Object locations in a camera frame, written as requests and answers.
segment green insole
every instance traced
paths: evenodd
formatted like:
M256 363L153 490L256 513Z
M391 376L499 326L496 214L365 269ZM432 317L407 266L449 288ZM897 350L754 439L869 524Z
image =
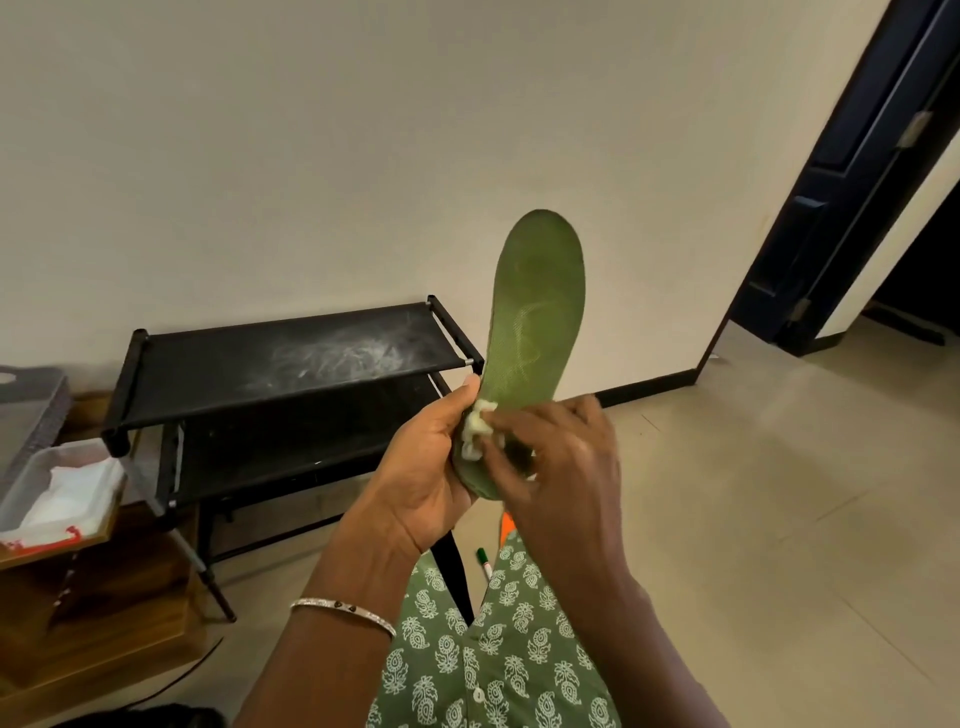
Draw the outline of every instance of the green insole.
M580 331L586 287L584 254L570 224L546 209L521 217L496 264L479 399L509 409L553 399ZM458 430L454 470L477 496L497 500L483 461L465 460L461 445Z

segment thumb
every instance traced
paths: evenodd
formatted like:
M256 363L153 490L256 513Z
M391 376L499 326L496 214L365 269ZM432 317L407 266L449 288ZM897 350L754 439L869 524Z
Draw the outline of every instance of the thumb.
M496 490L507 504L507 509L523 519L524 509L530 502L532 490L535 487L529 482L507 459L507 455L489 435L480 437L480 447L483 449L483 461L487 472L496 484Z
M480 377L470 374L464 383L445 397L427 405L434 422L438 423L447 434L460 422L464 410L470 407L477 399L480 391Z

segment right hand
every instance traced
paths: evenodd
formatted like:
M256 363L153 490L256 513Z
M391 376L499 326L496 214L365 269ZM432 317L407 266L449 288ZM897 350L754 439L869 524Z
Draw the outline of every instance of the right hand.
M481 417L535 452L536 479L527 480L493 438L481 438L487 470L523 543L571 620L598 599L634 589L623 551L616 436L597 398Z

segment door hinge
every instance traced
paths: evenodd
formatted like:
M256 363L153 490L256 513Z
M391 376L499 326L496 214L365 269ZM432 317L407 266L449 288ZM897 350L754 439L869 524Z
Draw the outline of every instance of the door hinge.
M800 321L808 308L810 308L810 299L800 299L794 303L793 310L790 311L790 318L788 318L787 321L791 324Z
M933 116L933 111L917 111L910 119L910 123L906 125L900 139L897 140L897 149L909 149L916 144L917 139L924 133L926 125L930 123L931 116Z

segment forearm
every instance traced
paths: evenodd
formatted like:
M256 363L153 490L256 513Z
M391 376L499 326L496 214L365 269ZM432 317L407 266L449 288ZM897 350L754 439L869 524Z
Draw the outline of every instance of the forearm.
M649 596L629 575L618 581L592 610L574 604L567 614L623 724L729 728L663 631Z
M402 534L357 505L337 527L303 595L339 599L396 624L419 554ZM363 725L390 643L390 635L366 619L299 607L235 725Z

